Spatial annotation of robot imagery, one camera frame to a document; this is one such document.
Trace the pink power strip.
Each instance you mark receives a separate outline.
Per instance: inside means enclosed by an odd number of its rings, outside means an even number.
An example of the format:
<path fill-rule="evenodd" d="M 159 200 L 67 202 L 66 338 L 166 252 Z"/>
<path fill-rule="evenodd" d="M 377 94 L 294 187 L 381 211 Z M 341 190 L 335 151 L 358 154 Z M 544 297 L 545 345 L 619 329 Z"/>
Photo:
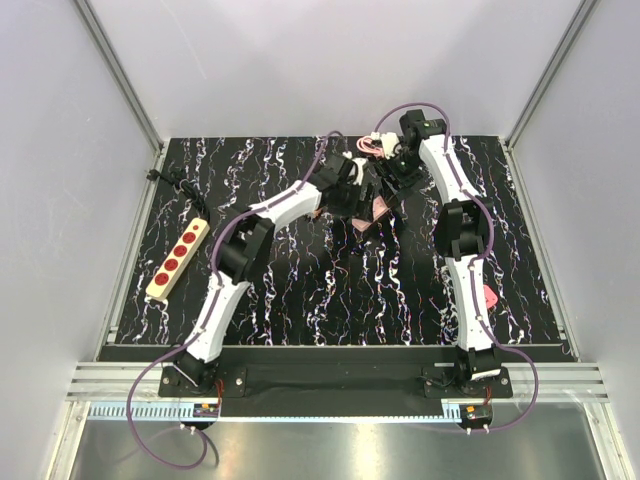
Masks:
<path fill-rule="evenodd" d="M 359 232 L 364 233 L 378 221 L 382 220 L 390 211 L 382 196 L 377 196 L 365 212 L 351 220 L 351 225 Z"/>

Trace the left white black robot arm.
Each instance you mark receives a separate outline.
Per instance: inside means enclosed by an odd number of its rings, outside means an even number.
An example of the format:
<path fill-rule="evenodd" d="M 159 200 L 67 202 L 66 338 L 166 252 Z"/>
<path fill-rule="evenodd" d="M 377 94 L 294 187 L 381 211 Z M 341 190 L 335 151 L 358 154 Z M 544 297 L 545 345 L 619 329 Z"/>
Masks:
<path fill-rule="evenodd" d="M 367 177 L 368 160 L 349 152 L 332 156 L 292 185 L 241 211 L 214 243 L 207 295 L 192 332 L 176 350 L 172 367 L 177 385 L 196 396 L 215 386 L 228 325 L 249 286 L 263 278 L 276 234 L 302 217 L 328 213 L 369 219 L 375 188 Z"/>

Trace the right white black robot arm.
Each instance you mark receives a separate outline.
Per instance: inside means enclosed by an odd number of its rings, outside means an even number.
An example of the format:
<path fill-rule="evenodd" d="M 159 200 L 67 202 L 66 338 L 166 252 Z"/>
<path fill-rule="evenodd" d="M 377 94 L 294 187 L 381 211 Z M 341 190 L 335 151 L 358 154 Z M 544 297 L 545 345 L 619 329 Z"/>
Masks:
<path fill-rule="evenodd" d="M 375 163 L 385 201 L 397 205 L 429 172 L 442 206 L 434 229 L 434 245 L 452 279 L 458 318 L 453 371 L 440 384 L 476 396 L 500 375 L 497 341 L 489 331 L 484 291 L 484 260 L 493 250 L 492 202 L 480 195 L 466 176 L 451 145 L 450 122 L 440 107 L 412 102 L 403 110 L 400 139 L 383 149 Z"/>

